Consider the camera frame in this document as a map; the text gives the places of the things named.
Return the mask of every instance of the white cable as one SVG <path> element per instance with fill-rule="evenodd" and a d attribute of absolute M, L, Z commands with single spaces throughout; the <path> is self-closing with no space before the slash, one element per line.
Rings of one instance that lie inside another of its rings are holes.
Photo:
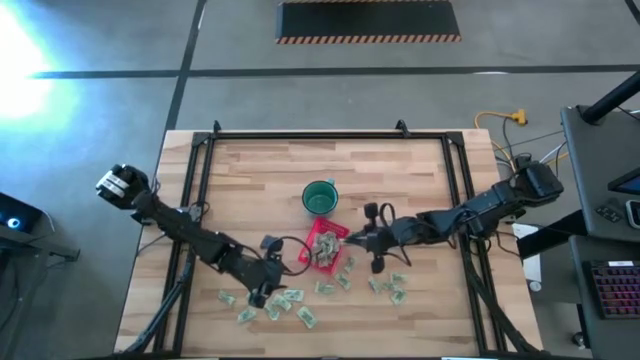
<path fill-rule="evenodd" d="M 545 160 L 547 160 L 548 157 L 552 156 L 553 154 L 556 153 L 556 151 L 558 151 L 558 149 L 562 146 L 563 144 L 560 144 L 558 146 L 556 146 L 553 150 L 549 151 L 549 153 L 547 155 L 545 155 L 542 160 L 540 160 L 541 163 L 544 163 Z"/>

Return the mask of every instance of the wooden table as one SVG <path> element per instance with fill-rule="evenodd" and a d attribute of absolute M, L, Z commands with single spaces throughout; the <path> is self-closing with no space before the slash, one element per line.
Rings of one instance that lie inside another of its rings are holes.
<path fill-rule="evenodd" d="M 163 145 L 157 174 L 162 183 L 159 195 L 172 206 L 180 201 L 192 134 L 170 131 Z M 464 137 L 473 184 L 477 192 L 484 191 L 499 180 L 489 134 L 464 130 Z M 211 210 L 203 227 L 226 232 L 255 248 L 265 234 L 306 238 L 313 220 L 302 207 L 301 192 L 313 180 L 336 180 L 340 200 L 331 220 L 352 230 L 362 228 L 366 221 L 362 206 L 371 201 L 393 203 L 398 216 L 451 206 L 442 149 L 435 140 L 217 141 L 213 158 L 207 196 Z M 192 199 L 200 175 L 196 173 L 195 178 Z M 459 173 L 457 178 L 463 189 Z M 141 246 L 158 234 L 158 229 L 145 228 Z M 505 247 L 517 251 L 513 239 L 503 236 L 502 240 Z M 116 350 L 131 344 L 156 312 L 170 245 L 171 241 L 163 239 L 137 258 Z M 300 266 L 296 262 L 299 249 L 293 242 L 284 247 L 284 260 L 293 268 Z M 315 294 L 316 280 L 329 280 L 316 271 L 283 278 L 289 287 L 305 290 L 304 305 L 319 319 L 312 330 L 296 316 L 298 304 L 278 321 L 258 310 L 255 321 L 238 325 L 237 315 L 247 305 L 247 290 L 231 276 L 219 275 L 198 262 L 183 355 L 477 355 L 459 250 L 447 244 L 409 248 L 413 267 L 387 258 L 386 269 L 377 279 L 387 279 L 392 271 L 409 276 L 407 301 L 395 307 L 388 293 L 374 295 L 367 284 L 371 254 L 361 248 L 346 249 L 357 259 L 349 275 L 353 283 L 349 292 L 338 287 L 331 296 Z M 541 348 L 520 260 L 497 246 L 489 258 L 501 306 L 528 341 Z M 220 289 L 238 298 L 233 308 L 217 299 Z M 484 305 L 483 312 L 490 348 L 494 348 Z M 173 337 L 172 328 L 170 324 L 168 339 Z"/>

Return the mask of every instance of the desk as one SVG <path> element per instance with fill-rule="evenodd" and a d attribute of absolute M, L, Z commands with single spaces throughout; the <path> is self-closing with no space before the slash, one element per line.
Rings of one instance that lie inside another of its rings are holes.
<path fill-rule="evenodd" d="M 582 263 L 593 260 L 637 260 L 640 247 L 623 241 L 599 239 L 585 236 L 571 236 L 569 239 L 576 278 L 582 299 L 584 322 L 589 336 L 594 358 L 633 359 L 638 355 L 638 334 L 640 322 L 637 320 L 603 320 L 599 305 L 594 301 L 588 285 L 589 280 L 582 271 Z"/>
<path fill-rule="evenodd" d="M 180 201 L 192 135 L 191 131 L 170 131 L 163 144 L 157 173 L 162 183 L 159 196 L 172 206 Z M 489 134 L 465 130 L 464 138 L 474 186 L 477 192 L 484 191 L 499 180 Z M 211 210 L 203 218 L 203 227 L 224 231 L 255 248 L 265 234 L 306 238 L 312 219 L 303 211 L 301 193 L 313 180 L 336 180 L 340 200 L 331 220 L 353 230 L 364 225 L 362 206 L 367 202 L 392 202 L 398 216 L 451 205 L 442 148 L 433 140 L 218 140 L 213 154 L 207 195 Z M 462 176 L 457 178 L 461 183 Z M 158 234 L 155 228 L 145 228 L 140 245 Z M 507 237 L 503 244 L 516 248 Z M 285 263 L 299 266 L 298 249 L 285 244 Z M 384 273 L 376 278 L 383 280 L 392 271 L 409 276 L 408 299 L 394 307 L 388 294 L 375 296 L 369 289 L 371 255 L 360 248 L 346 249 L 357 259 L 348 293 L 338 288 L 331 296 L 315 294 L 315 281 L 328 279 L 311 270 L 283 278 L 283 284 L 305 290 L 304 304 L 319 320 L 313 330 L 307 330 L 295 315 L 299 305 L 276 322 L 258 310 L 256 321 L 237 325 L 237 314 L 246 307 L 246 289 L 198 262 L 183 356 L 477 354 L 458 250 L 447 244 L 411 248 L 413 267 L 388 258 Z M 137 258 L 116 350 L 131 344 L 156 312 L 169 252 L 170 241 L 162 240 Z M 497 246 L 489 257 L 500 304 L 528 341 L 541 348 L 520 260 Z M 237 297 L 232 309 L 217 300 L 220 289 Z M 486 312 L 484 318 L 491 338 Z"/>
<path fill-rule="evenodd" d="M 629 226 L 626 218 L 627 200 L 640 196 L 609 191 L 609 182 L 636 169 L 640 152 L 640 123 L 628 114 L 613 111 L 600 126 L 589 125 L 576 108 L 562 111 L 562 125 L 575 173 L 581 209 L 541 229 L 519 242 L 523 258 L 565 243 L 569 235 L 589 235 L 605 239 L 640 242 L 640 230 Z M 623 219 L 612 223 L 596 213 L 607 205 Z"/>

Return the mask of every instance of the red plastic container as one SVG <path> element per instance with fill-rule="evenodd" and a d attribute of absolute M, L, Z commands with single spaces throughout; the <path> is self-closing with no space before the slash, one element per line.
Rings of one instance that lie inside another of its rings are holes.
<path fill-rule="evenodd" d="M 331 221 L 323 217 L 317 217 L 313 222 L 313 227 L 311 228 L 309 236 L 307 236 L 307 245 L 309 247 L 312 247 L 313 241 L 316 238 L 316 234 L 324 234 L 327 231 L 331 231 L 336 234 L 336 237 L 339 240 L 344 239 L 347 237 L 347 235 L 349 235 L 349 229 L 347 229 L 346 227 L 340 226 L 336 223 L 332 223 Z M 311 264 L 311 267 L 325 274 L 333 275 L 333 273 L 336 271 L 336 268 L 338 267 L 338 262 L 340 260 L 340 255 L 342 255 L 342 250 L 343 248 L 342 246 L 340 246 L 340 250 L 338 250 L 336 257 L 333 259 L 333 262 L 329 264 L 329 266 L 320 267 L 318 265 Z M 298 261 L 306 264 L 309 261 L 309 259 L 307 258 L 307 254 L 307 249 L 302 248 L 302 250 L 300 250 L 300 255 L 298 255 Z"/>

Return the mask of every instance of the paper money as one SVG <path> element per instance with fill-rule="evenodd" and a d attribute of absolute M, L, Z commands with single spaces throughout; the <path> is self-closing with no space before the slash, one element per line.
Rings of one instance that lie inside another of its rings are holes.
<path fill-rule="evenodd" d="M 302 320 L 302 322 L 304 322 L 305 325 L 307 325 L 308 329 L 313 329 L 313 327 L 318 323 L 316 317 L 313 316 L 311 310 L 309 310 L 309 308 L 306 306 L 303 306 L 300 308 L 300 310 L 298 310 L 298 317 Z"/>
<path fill-rule="evenodd" d="M 238 314 L 238 324 L 244 324 L 256 318 L 258 314 L 252 308 L 246 308 L 243 312 Z"/>
<path fill-rule="evenodd" d="M 233 306 L 233 303 L 236 302 L 236 298 L 224 290 L 218 292 L 218 299 L 229 306 Z"/>
<path fill-rule="evenodd" d="M 393 294 L 391 294 L 391 302 L 395 306 L 402 304 L 406 299 L 407 299 L 407 292 L 404 291 L 403 289 L 394 291 Z"/>
<path fill-rule="evenodd" d="M 391 280 L 392 284 L 398 285 L 406 283 L 409 277 L 403 274 L 391 273 L 389 275 L 389 279 Z"/>
<path fill-rule="evenodd" d="M 284 311 L 289 311 L 292 306 L 291 303 L 280 294 L 273 298 L 272 305 L 280 306 Z"/>
<path fill-rule="evenodd" d="M 284 298 L 289 301 L 302 302 L 302 299 L 304 299 L 304 290 L 287 289 L 284 291 Z"/>
<path fill-rule="evenodd" d="M 272 303 L 268 303 L 264 306 L 264 311 L 267 313 L 269 319 L 276 321 L 280 317 L 280 312 L 273 308 Z"/>
<path fill-rule="evenodd" d="M 349 274 L 353 271 L 353 267 L 356 265 L 356 258 L 349 256 L 347 258 L 347 265 L 344 267 L 344 271 Z"/>
<path fill-rule="evenodd" d="M 402 288 L 396 284 L 393 283 L 382 283 L 382 289 L 383 290 L 387 290 L 387 291 L 396 291 L 396 290 L 402 290 Z"/>
<path fill-rule="evenodd" d="M 378 284 L 376 279 L 373 278 L 373 276 L 369 277 L 369 286 L 375 294 L 380 294 L 380 291 L 382 291 L 382 287 L 380 286 L 380 284 Z"/>
<path fill-rule="evenodd" d="M 345 290 L 351 289 L 351 281 L 349 281 L 343 273 L 337 273 L 333 278 L 336 279 L 338 284 L 340 284 Z"/>
<path fill-rule="evenodd" d="M 316 293 L 329 295 L 336 291 L 336 287 L 333 284 L 323 284 L 320 281 L 316 281 Z"/>
<path fill-rule="evenodd" d="M 327 231 L 317 234 L 311 246 L 311 263 L 319 267 L 327 267 L 333 263 L 338 251 L 340 241 L 335 233 Z"/>

